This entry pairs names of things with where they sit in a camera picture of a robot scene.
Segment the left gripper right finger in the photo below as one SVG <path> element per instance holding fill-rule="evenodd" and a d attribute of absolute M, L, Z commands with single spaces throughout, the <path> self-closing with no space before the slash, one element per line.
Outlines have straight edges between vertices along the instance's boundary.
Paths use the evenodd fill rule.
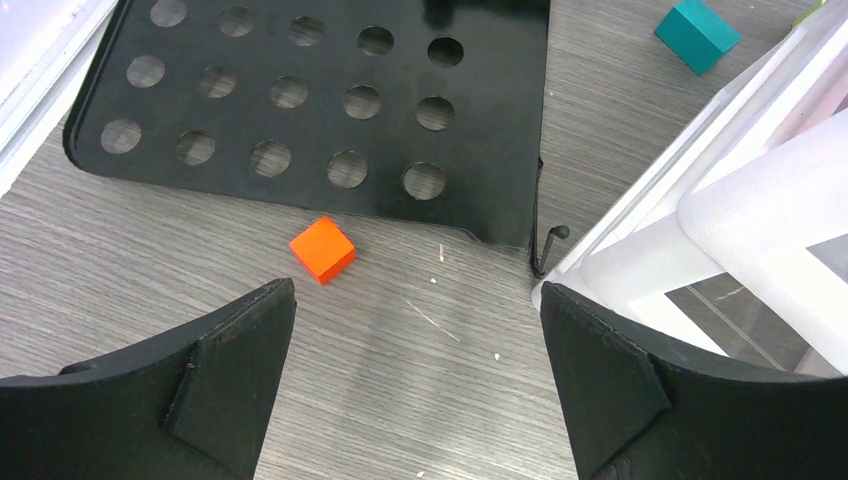
<path fill-rule="evenodd" d="M 540 317 L 582 479 L 843 479 L 847 381 L 715 354 L 546 282 Z"/>

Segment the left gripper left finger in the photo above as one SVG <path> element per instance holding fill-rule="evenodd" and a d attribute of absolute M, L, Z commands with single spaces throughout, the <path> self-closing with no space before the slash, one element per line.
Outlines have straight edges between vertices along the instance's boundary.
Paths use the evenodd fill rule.
<path fill-rule="evenodd" d="M 275 279 L 146 340 L 1 382 L 5 479 L 250 479 L 295 323 Z"/>

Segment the white plastic drawer organizer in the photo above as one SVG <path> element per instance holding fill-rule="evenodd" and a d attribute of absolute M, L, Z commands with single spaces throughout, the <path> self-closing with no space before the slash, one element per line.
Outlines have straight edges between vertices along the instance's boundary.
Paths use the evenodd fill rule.
<path fill-rule="evenodd" d="M 847 370 L 847 5 L 828 1 L 720 90 L 547 275 L 716 354 L 670 293 L 727 275 Z"/>

